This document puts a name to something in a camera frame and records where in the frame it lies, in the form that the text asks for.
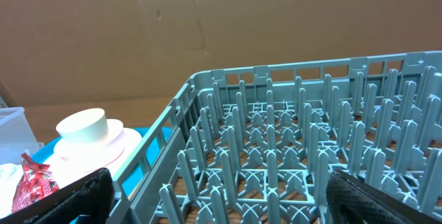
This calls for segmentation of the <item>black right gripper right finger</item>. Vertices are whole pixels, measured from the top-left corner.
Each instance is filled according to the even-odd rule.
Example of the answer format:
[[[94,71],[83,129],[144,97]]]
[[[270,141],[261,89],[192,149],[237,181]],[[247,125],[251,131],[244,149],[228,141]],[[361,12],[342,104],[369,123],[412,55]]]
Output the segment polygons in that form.
[[[330,174],[326,197],[334,223],[441,223],[340,169]]]

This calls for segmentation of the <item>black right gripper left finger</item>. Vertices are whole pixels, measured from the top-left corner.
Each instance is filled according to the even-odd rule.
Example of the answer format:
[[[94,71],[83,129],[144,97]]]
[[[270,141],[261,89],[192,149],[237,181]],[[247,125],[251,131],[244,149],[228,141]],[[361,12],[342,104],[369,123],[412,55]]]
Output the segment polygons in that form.
[[[101,168],[3,219],[2,223],[105,223],[115,190],[107,168]]]

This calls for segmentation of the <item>red snack wrapper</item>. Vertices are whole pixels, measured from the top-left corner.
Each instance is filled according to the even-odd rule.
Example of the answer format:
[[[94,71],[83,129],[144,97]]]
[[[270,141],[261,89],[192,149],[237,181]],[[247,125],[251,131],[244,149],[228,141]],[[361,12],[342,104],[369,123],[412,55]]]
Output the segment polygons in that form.
[[[11,212],[15,213],[59,190],[59,185],[49,170],[50,165],[37,163],[23,153],[23,175],[13,197]]]

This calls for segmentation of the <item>white napkin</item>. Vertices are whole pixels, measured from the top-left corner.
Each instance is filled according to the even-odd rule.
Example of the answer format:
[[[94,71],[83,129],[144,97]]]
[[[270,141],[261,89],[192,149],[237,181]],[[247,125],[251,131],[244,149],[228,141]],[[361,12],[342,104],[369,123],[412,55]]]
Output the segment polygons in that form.
[[[1,165],[0,218],[4,218],[11,214],[13,198],[22,176],[23,169],[21,165],[15,165],[12,163]]]

